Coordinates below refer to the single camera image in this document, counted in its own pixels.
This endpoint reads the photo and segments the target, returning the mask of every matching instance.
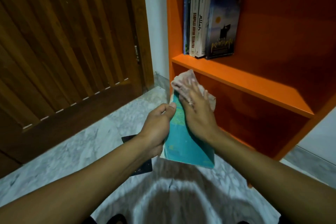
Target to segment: metal hinge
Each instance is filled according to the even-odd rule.
[[[136,45],[134,45],[134,48],[135,48],[136,60],[138,61],[138,64],[140,64],[140,57],[139,57],[138,47]]]

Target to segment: orange bookshelf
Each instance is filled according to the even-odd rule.
[[[335,0],[242,0],[235,54],[182,54],[183,0],[167,0],[170,80],[193,69],[216,121],[280,160],[336,106]]]

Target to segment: fingernail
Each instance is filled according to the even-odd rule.
[[[176,108],[176,103],[174,103],[174,102],[171,102],[169,105],[173,108]]]

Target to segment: blue book cover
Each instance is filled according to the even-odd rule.
[[[211,0],[206,59],[232,55],[241,0]]]
[[[183,0],[183,54],[188,54],[188,0]]]
[[[184,109],[176,91],[172,95],[171,102],[176,103],[177,108],[170,121],[169,134],[160,157],[200,167],[213,168],[215,166],[215,152],[210,145],[196,138],[189,130]]]

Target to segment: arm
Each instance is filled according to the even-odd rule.
[[[81,223],[139,166],[161,153],[175,110],[175,104],[160,105],[136,137],[86,168],[1,207],[0,222]]]
[[[336,190],[233,139],[216,124],[194,83],[191,107],[180,98],[190,130],[244,176],[281,214],[294,223],[335,223]]]

